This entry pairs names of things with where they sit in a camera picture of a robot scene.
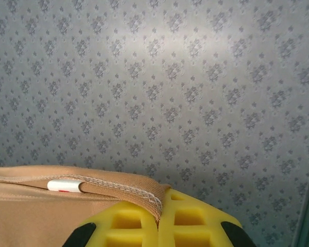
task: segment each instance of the wallpaper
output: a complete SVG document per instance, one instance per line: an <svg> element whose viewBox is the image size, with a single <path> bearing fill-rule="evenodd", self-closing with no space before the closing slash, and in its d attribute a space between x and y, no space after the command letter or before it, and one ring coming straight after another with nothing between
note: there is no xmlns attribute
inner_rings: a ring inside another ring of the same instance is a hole
<svg viewBox="0 0 309 247"><path fill-rule="evenodd" d="M291 246L309 0L0 1L0 166L144 174Z"/></svg>

